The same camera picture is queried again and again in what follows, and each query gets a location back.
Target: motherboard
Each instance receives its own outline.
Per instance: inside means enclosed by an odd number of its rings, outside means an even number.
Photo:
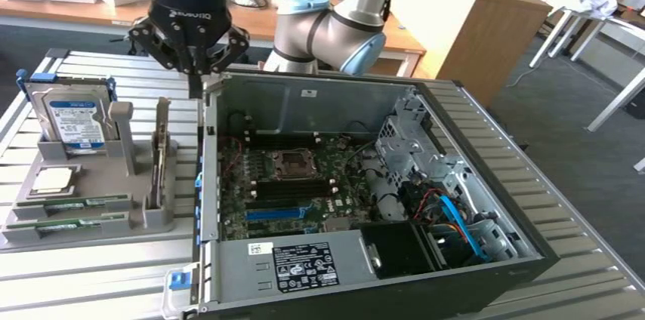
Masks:
[[[221,138],[220,225],[224,240],[348,230],[375,216],[347,135]]]

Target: gray carpet floor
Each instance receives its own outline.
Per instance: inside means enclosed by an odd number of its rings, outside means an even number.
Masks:
[[[127,44],[105,35],[0,26],[0,112],[13,100],[14,71],[32,70],[48,48],[124,54]],[[535,39],[508,82],[527,70],[539,47]],[[251,50],[249,61],[267,50]],[[645,157],[645,122],[618,112],[594,134],[582,128],[614,97],[583,67],[586,78],[563,60],[546,60],[539,69],[504,88],[491,105],[504,128],[529,144],[527,154],[598,230],[634,271],[645,278],[645,177],[631,165]]]

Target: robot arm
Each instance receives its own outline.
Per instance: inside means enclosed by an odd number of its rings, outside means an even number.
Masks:
[[[277,9],[273,51],[264,71],[315,74],[316,60],[359,75],[384,46],[388,0],[284,0]]]
[[[217,50],[224,34],[228,44]],[[248,47],[248,33],[232,25],[227,0],[151,0],[129,38],[165,68],[187,75],[191,98],[201,97],[201,76],[221,72]]]

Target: warning label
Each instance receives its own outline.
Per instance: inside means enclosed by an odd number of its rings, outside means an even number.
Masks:
[[[88,101],[52,101],[50,113],[60,140],[72,147],[89,149],[104,144],[103,130],[93,119],[96,104]]]
[[[273,262],[277,290],[281,292],[340,283],[327,242],[273,247]]]

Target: green circuit board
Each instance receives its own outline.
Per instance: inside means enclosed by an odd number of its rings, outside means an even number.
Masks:
[[[224,240],[324,232],[331,230],[328,228],[330,223],[350,223],[351,225],[370,221],[372,203],[367,183],[358,168],[350,165],[344,169],[347,159],[359,145],[352,145],[346,137],[323,136],[320,138],[319,145],[311,149],[252,150],[241,142],[237,143],[232,140],[220,146],[220,167],[224,170],[220,225]],[[307,174],[298,172],[296,174],[300,175],[298,178],[280,177],[276,175],[273,159],[279,152],[287,155],[298,151],[307,153],[307,155],[311,154],[314,172]],[[298,199],[298,208],[303,211],[302,218],[247,219],[245,204],[256,201],[252,195],[253,182],[289,180],[293,183],[298,180],[310,179],[327,182],[332,180],[330,186],[336,189],[328,196]],[[347,220],[330,221],[334,218],[346,218]]]

